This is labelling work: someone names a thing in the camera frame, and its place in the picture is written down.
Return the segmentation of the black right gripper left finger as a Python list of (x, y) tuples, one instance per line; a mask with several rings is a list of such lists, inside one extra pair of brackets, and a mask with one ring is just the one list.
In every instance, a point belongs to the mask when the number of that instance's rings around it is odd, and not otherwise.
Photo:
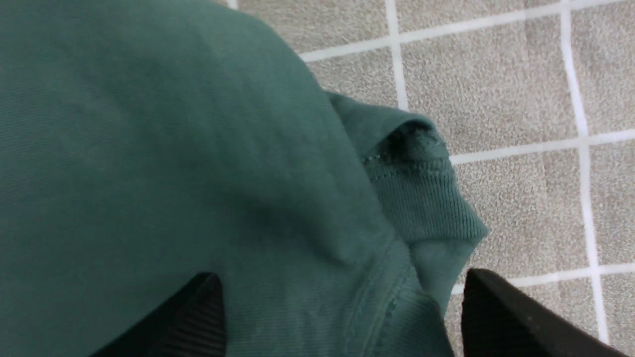
[(222, 284), (199, 273), (93, 357), (224, 357), (227, 344)]

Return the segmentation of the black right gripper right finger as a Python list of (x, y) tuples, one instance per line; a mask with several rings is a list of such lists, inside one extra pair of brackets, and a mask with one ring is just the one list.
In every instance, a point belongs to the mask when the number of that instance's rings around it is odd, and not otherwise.
[(500, 275), (470, 269), (463, 290), (466, 357), (621, 357)]

